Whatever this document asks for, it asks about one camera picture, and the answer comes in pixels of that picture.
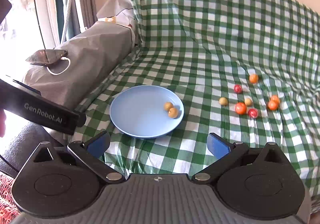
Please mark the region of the black smartphone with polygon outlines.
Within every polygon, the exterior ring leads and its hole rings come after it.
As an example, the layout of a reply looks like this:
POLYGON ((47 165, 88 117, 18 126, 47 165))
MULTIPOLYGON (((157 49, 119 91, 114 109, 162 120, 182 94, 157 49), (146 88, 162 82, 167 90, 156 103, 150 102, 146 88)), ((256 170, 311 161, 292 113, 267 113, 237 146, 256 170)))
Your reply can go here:
POLYGON ((49 66, 60 61, 68 55, 68 51, 64 49, 41 49, 29 56, 25 61, 32 65, 49 66))

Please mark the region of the orange tangerine front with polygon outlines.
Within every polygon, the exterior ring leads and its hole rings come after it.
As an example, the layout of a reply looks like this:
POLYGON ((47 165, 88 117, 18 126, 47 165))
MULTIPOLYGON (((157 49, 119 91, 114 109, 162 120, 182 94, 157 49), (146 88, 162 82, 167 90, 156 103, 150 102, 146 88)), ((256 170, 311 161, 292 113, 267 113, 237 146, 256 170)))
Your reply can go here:
POLYGON ((245 115, 247 111, 247 106, 244 102, 238 102, 235 104, 235 112, 239 115, 245 115))

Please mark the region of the tan longan fruit in plate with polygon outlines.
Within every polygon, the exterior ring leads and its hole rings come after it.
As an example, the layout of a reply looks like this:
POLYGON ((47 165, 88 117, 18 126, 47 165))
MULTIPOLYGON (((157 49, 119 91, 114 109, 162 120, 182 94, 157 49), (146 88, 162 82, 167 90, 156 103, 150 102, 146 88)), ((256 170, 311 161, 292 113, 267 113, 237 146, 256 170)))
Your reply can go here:
POLYGON ((174 105, 171 102, 166 102, 164 104, 164 110, 166 110, 166 111, 169 111, 173 107, 174 107, 174 105))

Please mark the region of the red lychee fruit far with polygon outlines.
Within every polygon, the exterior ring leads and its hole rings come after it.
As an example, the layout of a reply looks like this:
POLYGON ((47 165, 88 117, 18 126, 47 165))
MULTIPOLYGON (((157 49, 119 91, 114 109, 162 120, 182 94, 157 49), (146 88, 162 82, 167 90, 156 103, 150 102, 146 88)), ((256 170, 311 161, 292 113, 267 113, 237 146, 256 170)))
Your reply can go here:
POLYGON ((242 93, 242 86, 241 85, 236 84, 233 89, 236 94, 242 93))

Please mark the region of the red lychee fruit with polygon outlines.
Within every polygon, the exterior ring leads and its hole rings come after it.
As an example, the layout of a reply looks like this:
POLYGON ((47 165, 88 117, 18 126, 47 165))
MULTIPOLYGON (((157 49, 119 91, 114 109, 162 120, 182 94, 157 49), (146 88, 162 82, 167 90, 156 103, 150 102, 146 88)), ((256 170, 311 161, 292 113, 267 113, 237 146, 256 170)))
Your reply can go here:
POLYGON ((236 84, 233 89, 236 94, 242 93, 242 86, 241 85, 236 84))
POLYGON ((248 110, 248 115, 253 118, 253 119, 256 119, 258 116, 259 116, 259 112, 256 108, 250 108, 248 110))

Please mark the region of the tan longan fruit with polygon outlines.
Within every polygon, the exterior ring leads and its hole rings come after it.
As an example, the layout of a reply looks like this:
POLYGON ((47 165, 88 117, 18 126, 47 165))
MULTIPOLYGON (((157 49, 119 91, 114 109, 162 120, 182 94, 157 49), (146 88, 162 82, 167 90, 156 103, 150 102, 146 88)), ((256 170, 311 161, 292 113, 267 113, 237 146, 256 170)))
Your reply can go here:
POLYGON ((253 101, 251 100, 251 98, 245 98, 244 103, 246 106, 252 106, 253 101))
POLYGON ((221 106, 227 106, 227 105, 228 105, 228 99, 225 98, 225 97, 221 97, 221 98, 219 99, 219 104, 220 104, 221 106))
POLYGON ((174 107, 174 105, 171 102, 166 102, 164 104, 164 110, 166 110, 166 111, 169 111, 173 107, 174 107))

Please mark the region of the green white checkered cloth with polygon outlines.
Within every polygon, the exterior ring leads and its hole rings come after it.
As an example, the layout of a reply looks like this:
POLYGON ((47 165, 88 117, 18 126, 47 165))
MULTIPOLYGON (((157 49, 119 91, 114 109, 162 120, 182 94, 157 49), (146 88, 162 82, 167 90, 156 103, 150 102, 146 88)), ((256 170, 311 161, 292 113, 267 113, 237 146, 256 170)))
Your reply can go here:
POLYGON ((295 0, 131 0, 138 29, 133 50, 79 105, 87 120, 70 141, 107 130, 103 161, 130 173, 195 174, 215 161, 215 132, 250 147, 276 142, 319 211, 319 14, 295 0), (252 84, 250 74, 259 81, 252 84), (234 86, 242 86, 236 94, 234 86), (117 94, 137 85, 176 93, 184 116, 171 133, 141 140, 111 122, 117 94), (272 95, 278 109, 268 109, 272 95), (228 99, 221 106, 219 99, 228 99), (235 104, 251 98, 245 115, 235 104), (248 115, 256 108, 256 119, 248 115))

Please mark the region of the red lychee fruit front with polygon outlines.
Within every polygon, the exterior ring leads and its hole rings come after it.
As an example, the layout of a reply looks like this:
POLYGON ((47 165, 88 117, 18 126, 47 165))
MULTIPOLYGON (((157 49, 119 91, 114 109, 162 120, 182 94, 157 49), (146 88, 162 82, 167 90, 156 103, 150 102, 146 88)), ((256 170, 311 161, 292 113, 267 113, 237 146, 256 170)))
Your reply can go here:
POLYGON ((248 115, 253 118, 253 119, 256 119, 258 116, 259 116, 259 112, 256 108, 250 108, 248 110, 248 115))

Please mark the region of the small orange fruit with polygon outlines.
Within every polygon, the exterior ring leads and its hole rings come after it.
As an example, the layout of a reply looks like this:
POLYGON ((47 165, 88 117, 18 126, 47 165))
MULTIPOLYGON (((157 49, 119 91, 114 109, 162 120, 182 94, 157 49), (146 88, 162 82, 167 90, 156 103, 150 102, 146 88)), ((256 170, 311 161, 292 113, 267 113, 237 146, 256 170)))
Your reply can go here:
POLYGON ((268 106, 268 109, 269 109, 269 110, 275 111, 275 110, 278 109, 279 104, 278 104, 278 102, 276 102, 276 101, 274 101, 274 100, 270 100, 270 101, 268 102, 267 106, 268 106))
POLYGON ((279 99, 279 97, 277 95, 272 95, 270 100, 280 104, 280 99, 279 99))
POLYGON ((259 81, 259 76, 257 74, 250 74, 249 75, 249 81, 252 84, 257 84, 259 81))

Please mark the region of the blue round plate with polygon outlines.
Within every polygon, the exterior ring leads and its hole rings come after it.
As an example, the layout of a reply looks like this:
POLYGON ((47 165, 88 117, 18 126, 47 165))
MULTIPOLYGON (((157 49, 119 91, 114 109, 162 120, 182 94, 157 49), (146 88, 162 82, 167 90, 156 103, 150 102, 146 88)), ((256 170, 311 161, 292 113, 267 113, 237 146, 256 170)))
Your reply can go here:
POLYGON ((110 119, 121 132, 135 138, 151 139, 172 132, 181 123, 184 105, 167 88, 140 85, 119 93, 110 106, 110 119), (170 118, 164 104, 171 102, 179 110, 177 118, 170 118))

